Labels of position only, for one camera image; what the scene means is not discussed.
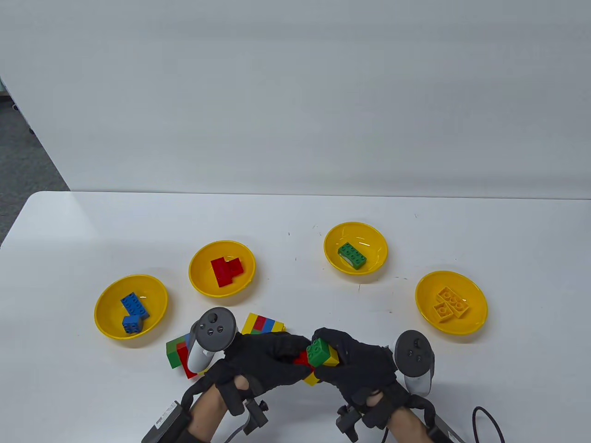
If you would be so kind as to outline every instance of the stacked lego bricks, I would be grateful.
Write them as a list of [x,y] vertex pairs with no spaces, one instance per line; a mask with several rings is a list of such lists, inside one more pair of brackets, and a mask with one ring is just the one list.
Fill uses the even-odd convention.
[[238,258],[229,262],[224,257],[212,260],[212,269],[220,288],[232,284],[234,277],[244,273],[244,268]]
[[314,374],[314,370],[319,366],[337,366],[339,364],[339,355],[332,346],[318,338],[306,348],[306,352],[302,352],[294,360],[294,364],[303,364],[312,368],[312,374],[308,375],[304,381],[310,386],[314,386],[320,381]]
[[461,318],[470,308],[468,303],[445,286],[436,296],[437,304],[433,307],[439,318],[439,323],[443,323],[451,318]]
[[144,328],[144,320],[146,320],[150,314],[139,301],[139,298],[134,292],[129,294],[127,297],[121,299],[121,303],[127,310],[126,317],[123,318],[122,325],[123,329],[128,334],[139,334]]
[[181,335],[180,337],[170,340],[166,343],[166,356],[171,368],[182,366],[188,379],[192,379],[197,374],[191,372],[187,367],[187,360],[189,359],[189,336],[190,334]]
[[284,332],[285,330],[286,327],[282,322],[251,312],[248,314],[246,323],[242,328],[242,334],[266,334],[270,332]]

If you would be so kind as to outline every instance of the black glove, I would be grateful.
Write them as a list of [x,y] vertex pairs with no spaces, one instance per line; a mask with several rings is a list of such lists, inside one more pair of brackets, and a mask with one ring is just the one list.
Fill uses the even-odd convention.
[[312,340],[317,338],[335,348],[340,364],[320,366],[314,374],[336,386],[347,403],[363,410],[368,396],[396,382],[397,368],[387,347],[360,343],[347,333],[327,328],[316,330]]
[[310,340],[289,333],[236,334],[221,361],[234,375],[244,375],[248,397],[259,396],[282,385],[293,385],[311,373],[309,367],[293,364]]

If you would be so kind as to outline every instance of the black clip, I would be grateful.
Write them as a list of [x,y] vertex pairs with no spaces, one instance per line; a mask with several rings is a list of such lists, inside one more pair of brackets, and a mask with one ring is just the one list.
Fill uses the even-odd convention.
[[355,430],[355,423],[361,420],[361,414],[353,406],[343,405],[337,411],[339,417],[336,419],[336,427],[339,431],[345,434],[352,443],[359,440],[357,431]]
[[261,403],[256,404],[256,400],[249,398],[245,403],[246,410],[249,412],[248,422],[244,425],[244,434],[248,435],[257,428],[265,425],[269,419],[264,414],[269,410],[269,406],[261,400]]

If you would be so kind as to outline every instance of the finger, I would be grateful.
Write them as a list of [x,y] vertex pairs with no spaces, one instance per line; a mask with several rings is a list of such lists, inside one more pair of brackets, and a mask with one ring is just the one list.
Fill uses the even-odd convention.
[[355,379],[358,371],[351,366],[319,366],[314,371],[314,375],[322,382],[338,385],[344,380]]
[[302,335],[292,335],[287,333],[271,333],[272,355],[276,359],[282,357],[296,358],[310,345],[310,340]]
[[342,344],[348,340],[353,340],[353,338],[346,332],[328,328],[317,329],[312,336],[312,341],[316,340],[317,338],[321,338],[333,348],[342,346]]
[[281,363],[282,384],[293,385],[312,374],[312,368],[300,364]]

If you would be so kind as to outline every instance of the multicolored lego brick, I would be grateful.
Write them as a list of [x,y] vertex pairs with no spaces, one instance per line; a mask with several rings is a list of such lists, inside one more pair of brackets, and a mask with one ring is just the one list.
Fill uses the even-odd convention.
[[285,325],[280,321],[275,321],[262,315],[248,314],[246,323],[242,328],[242,334],[266,334],[270,332],[283,332]]

